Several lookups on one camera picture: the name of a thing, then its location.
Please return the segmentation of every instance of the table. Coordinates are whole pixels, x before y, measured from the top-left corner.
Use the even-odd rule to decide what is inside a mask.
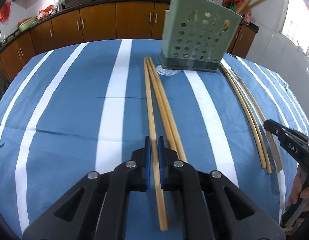
[[[112,171],[144,146],[143,58],[159,65],[160,43],[109,40],[56,49],[32,58],[11,83],[0,102],[0,212],[17,235],[89,171]],[[309,134],[304,111],[277,73],[229,54],[222,62],[267,119]],[[271,157],[273,173],[261,169],[248,121],[220,70],[160,78],[188,162],[199,171],[220,170],[278,222],[296,174],[292,157],[276,140],[283,171],[276,172]],[[164,135],[155,100],[154,114],[157,136]],[[127,240],[182,237],[170,193],[169,230],[159,230],[153,184],[152,178],[147,193],[131,193]]]

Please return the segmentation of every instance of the human hand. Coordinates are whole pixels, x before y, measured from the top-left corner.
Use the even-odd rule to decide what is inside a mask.
[[[297,173],[296,173],[296,177],[293,181],[293,186],[291,189],[291,193],[290,196],[288,198],[288,205],[296,204],[298,198],[299,198],[299,194],[300,194],[300,198],[303,199],[307,199],[309,198],[309,187],[307,187],[306,189],[302,190],[302,181],[301,181],[301,172],[302,172],[302,168],[299,165],[298,169],[297,169]],[[309,211],[309,203],[308,205],[304,208],[304,211]]]

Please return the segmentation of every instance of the black countertop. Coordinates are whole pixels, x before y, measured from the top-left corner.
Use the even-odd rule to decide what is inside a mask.
[[[23,34],[27,33],[29,30],[31,30],[32,28],[36,27],[37,25],[46,22],[48,20],[51,20],[54,17],[57,17],[59,15],[62,15],[64,13],[68,13],[74,10],[78,10],[84,7],[88,7],[88,6],[93,6],[93,5],[98,5],[98,4],[103,4],[103,3],[110,3],[110,2],[125,2],[125,1],[141,1],[141,2],[159,2],[159,3],[170,3],[170,0],[97,0],[97,1],[91,1],[91,2],[87,2],[87,3],[82,3],[79,5],[75,5],[72,7],[69,7],[67,9],[63,9],[62,11],[59,11],[55,14],[52,14],[42,20],[38,20],[36,21],[34,24],[32,24],[28,29],[26,29],[25,31],[23,31],[21,34],[19,34],[18,36],[14,37],[12,40],[6,42],[2,48],[0,48],[0,53],[2,51],[5,50],[6,47],[8,47],[11,43],[13,43],[17,38],[21,37]],[[251,29],[252,31],[254,31],[255,33],[258,33],[259,31],[259,27],[253,23],[250,23],[250,25],[246,25],[245,23],[240,23],[241,25],[244,25],[246,27],[248,27],[249,29]]]

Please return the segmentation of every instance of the green utensil holder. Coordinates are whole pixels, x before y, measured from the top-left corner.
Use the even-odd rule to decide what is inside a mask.
[[[241,19],[207,0],[171,0],[159,56],[162,67],[216,72]]]

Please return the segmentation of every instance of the chopsticks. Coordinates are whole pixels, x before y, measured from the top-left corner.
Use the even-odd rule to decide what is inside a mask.
[[[241,86],[243,87],[243,89],[246,91],[248,97],[251,99],[253,105],[255,106],[261,121],[264,123],[266,121],[264,114],[262,113],[258,103],[256,102],[255,98],[253,97],[252,93],[250,92],[250,90],[248,89],[247,85],[242,81],[242,79],[238,76],[238,74],[232,69],[233,74],[236,76],[236,78],[238,79],[239,83],[241,84]],[[275,141],[273,139],[273,135],[272,133],[265,131],[265,135],[267,136],[267,139],[269,141],[270,144],[270,148],[272,150],[273,153],[273,159],[275,164],[277,165],[277,168],[279,171],[282,171],[282,163],[281,163],[281,159],[280,159],[280,155],[278,152],[278,148],[277,145],[275,144]]]
[[[152,106],[152,97],[151,97],[151,88],[150,88],[150,78],[147,61],[144,58],[144,80],[145,80],[145,91],[147,98],[147,109],[148,109],[148,119],[149,119],[149,129],[150,129],[150,140],[151,140],[151,149],[152,149],[152,166],[154,173],[154,184],[155,184],[155,193],[157,199],[157,208],[159,216],[159,225],[160,230],[168,230],[166,206],[164,203],[163,190],[161,189],[160,183],[160,167],[159,167],[159,156],[158,156],[158,147],[157,147],[157,135],[154,125],[154,115],[153,115],[153,106]]]
[[[257,150],[258,150],[258,154],[259,154],[259,158],[260,158],[260,162],[261,162],[261,167],[262,167],[262,169],[267,169],[267,173],[271,174],[272,169],[271,169],[269,157],[266,158],[267,150],[266,150],[263,138],[262,138],[261,131],[260,131],[259,126],[256,122],[256,118],[254,117],[252,110],[250,109],[246,98],[244,97],[239,86],[236,84],[234,78],[230,75],[228,70],[222,64],[220,64],[220,66],[221,66],[221,69],[223,70],[226,78],[228,79],[230,85],[232,86],[235,94],[237,95],[237,97],[240,101],[240,104],[243,108],[244,113],[246,114],[246,117],[248,119],[249,125],[250,125],[251,130],[252,130],[253,137],[256,141],[256,147],[257,147]]]
[[[238,9],[237,11],[237,14],[244,14],[245,12],[251,10],[253,7],[257,6],[258,4],[266,1],[266,0],[257,0],[255,1],[254,3],[250,4],[249,3],[251,2],[252,0],[246,0],[243,5]]]
[[[169,143],[169,147],[170,149],[177,152],[179,160],[187,162],[180,135],[176,127],[176,122],[173,118],[169,101],[167,99],[167,95],[164,91],[159,75],[155,69],[151,57],[146,57],[146,61],[149,68],[151,83],[153,86],[155,97],[157,99],[159,112],[162,119],[163,128],[165,130],[165,134]]]

